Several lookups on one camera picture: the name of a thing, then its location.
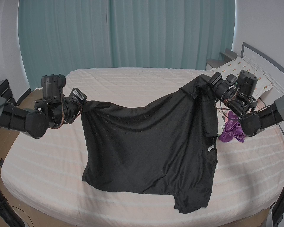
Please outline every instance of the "curtain fold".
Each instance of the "curtain fold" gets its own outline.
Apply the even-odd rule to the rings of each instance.
[[[20,0],[18,33],[33,90],[80,68],[204,70],[234,23],[234,0]]]

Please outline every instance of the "wall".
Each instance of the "wall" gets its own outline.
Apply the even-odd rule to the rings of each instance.
[[[236,0],[232,50],[246,42],[284,66],[284,0]]]
[[[0,80],[8,79],[18,100],[29,88],[18,38],[19,0],[0,0]]]

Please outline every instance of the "white label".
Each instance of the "white label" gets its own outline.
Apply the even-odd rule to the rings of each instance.
[[[73,90],[73,93],[74,93],[75,95],[77,95],[79,99],[81,99],[81,100],[84,99],[84,97],[83,97],[79,92],[77,92],[76,90]]]
[[[208,148],[208,151],[210,152],[214,148],[214,145]]]

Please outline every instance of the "black fabric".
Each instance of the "black fabric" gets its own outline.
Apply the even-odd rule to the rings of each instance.
[[[108,192],[173,195],[180,213],[207,207],[218,126],[206,79],[198,76],[145,107],[88,101],[82,113],[88,149],[82,180]]]

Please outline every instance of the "black baseboard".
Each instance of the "black baseboard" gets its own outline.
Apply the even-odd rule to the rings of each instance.
[[[31,93],[31,88],[29,88],[17,101],[17,104],[20,105],[20,103]]]

